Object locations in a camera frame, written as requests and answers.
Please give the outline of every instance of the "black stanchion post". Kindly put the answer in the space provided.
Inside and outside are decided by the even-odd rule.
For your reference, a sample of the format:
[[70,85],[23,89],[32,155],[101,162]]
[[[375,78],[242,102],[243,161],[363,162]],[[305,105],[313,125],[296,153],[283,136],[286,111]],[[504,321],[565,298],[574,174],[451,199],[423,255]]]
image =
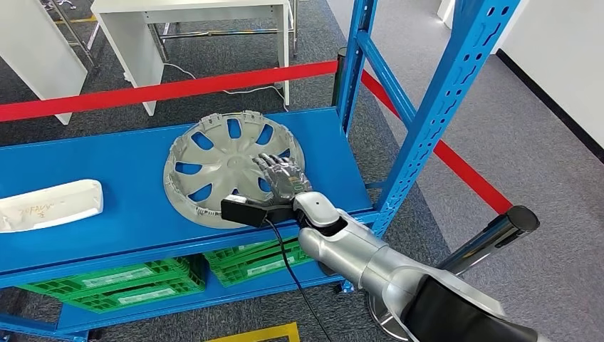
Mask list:
[[333,94],[331,96],[331,105],[335,106],[338,103],[338,94],[340,93],[340,81],[344,70],[344,58],[346,57],[346,47],[338,50],[338,68],[335,70],[333,79]]
[[516,205],[491,221],[482,232],[453,252],[437,268],[460,275],[539,227],[537,216]]

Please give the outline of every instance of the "green plastic crate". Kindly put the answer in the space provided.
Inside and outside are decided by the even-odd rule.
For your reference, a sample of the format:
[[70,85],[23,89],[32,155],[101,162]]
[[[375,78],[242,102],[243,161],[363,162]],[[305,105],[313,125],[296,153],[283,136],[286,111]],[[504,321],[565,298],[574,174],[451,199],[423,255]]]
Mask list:
[[[284,245],[284,247],[290,266],[312,261],[312,258],[302,251],[297,240]],[[269,254],[263,253],[262,255],[255,256],[251,259],[232,261],[228,266],[215,267],[210,265],[210,268],[222,286],[233,286],[243,281],[271,274],[285,268],[281,248],[277,246],[270,250],[271,253]]]
[[[284,240],[285,243],[296,240],[295,237]],[[230,247],[225,249],[219,249],[212,252],[204,253],[204,256],[208,263],[212,266],[221,266],[223,263],[233,261],[246,257],[250,254],[261,252],[265,249],[278,246],[278,240],[271,240],[266,242],[257,242],[255,244],[245,244],[238,247]]]
[[74,297],[91,296],[93,294],[117,291],[158,281],[188,277],[191,273],[190,262],[193,261],[195,264],[200,263],[197,259],[203,259],[203,256],[150,261],[144,264],[24,284],[19,286],[19,288],[36,292],[37,294],[53,296],[60,301],[67,301]]
[[206,289],[203,257],[192,258],[187,276],[71,298],[67,304],[98,314],[202,292]]

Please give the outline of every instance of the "black cable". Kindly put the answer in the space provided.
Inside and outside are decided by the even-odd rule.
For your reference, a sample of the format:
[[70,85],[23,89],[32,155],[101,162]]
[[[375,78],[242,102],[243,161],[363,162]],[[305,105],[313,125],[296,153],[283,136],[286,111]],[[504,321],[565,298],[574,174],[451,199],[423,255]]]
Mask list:
[[289,261],[287,261],[287,253],[285,252],[285,246],[283,245],[283,239],[281,238],[281,234],[279,233],[279,230],[277,230],[277,228],[275,227],[273,222],[271,222],[267,219],[264,219],[264,221],[266,221],[266,223],[271,225],[271,228],[273,228],[273,232],[275,232],[275,235],[277,236],[277,240],[279,240],[279,245],[281,246],[281,255],[283,256],[283,261],[285,262],[285,267],[287,267],[287,270],[289,271],[291,278],[296,282],[296,285],[298,286],[298,290],[300,290],[300,293],[302,294],[302,298],[304,298],[306,305],[311,310],[311,313],[313,314],[313,316],[315,316],[315,319],[317,320],[317,323],[319,323],[321,330],[323,330],[323,333],[325,334],[327,341],[332,342],[331,338],[329,337],[329,334],[327,333],[327,330],[325,330],[325,327],[323,326],[323,323],[321,323],[319,316],[317,316],[317,313],[313,309],[313,306],[311,305],[310,301],[308,301],[308,298],[306,298],[306,294],[304,293],[304,289],[302,289],[302,286],[300,285],[300,281],[298,280],[298,278],[296,278],[296,275],[293,273],[291,266],[289,266]]

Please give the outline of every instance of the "blue shelf upright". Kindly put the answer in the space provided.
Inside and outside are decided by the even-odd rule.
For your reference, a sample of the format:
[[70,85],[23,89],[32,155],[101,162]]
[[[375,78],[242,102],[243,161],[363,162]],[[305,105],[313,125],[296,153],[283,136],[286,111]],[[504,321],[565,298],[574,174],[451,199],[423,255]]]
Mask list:
[[355,0],[337,111],[346,133],[352,122],[360,75],[367,59],[408,134],[375,210],[373,231],[381,237],[417,179],[438,140],[486,62],[519,0],[457,0],[451,38],[416,110],[371,41],[377,0]]

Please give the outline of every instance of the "red rope barrier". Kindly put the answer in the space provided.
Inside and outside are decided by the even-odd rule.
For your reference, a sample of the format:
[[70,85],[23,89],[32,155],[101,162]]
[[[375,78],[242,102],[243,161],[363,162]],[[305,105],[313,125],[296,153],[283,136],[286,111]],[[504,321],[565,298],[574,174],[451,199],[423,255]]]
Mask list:
[[0,105],[0,122],[133,105],[155,100],[168,100],[170,98],[247,88],[297,78],[327,75],[335,73],[337,66],[336,61],[326,61],[149,85],[140,88],[101,91],[65,98],[9,103]]
[[[367,89],[375,95],[390,111],[400,119],[400,115],[395,110],[392,101],[388,97],[386,90],[373,78],[367,71],[363,70],[360,78]],[[439,142],[434,147],[435,155],[442,160],[455,174],[461,178],[482,200],[484,200],[498,214],[503,214],[512,207],[510,201],[505,198],[493,185],[489,184],[476,170],[474,170],[465,160],[463,160],[453,149],[444,141]]]

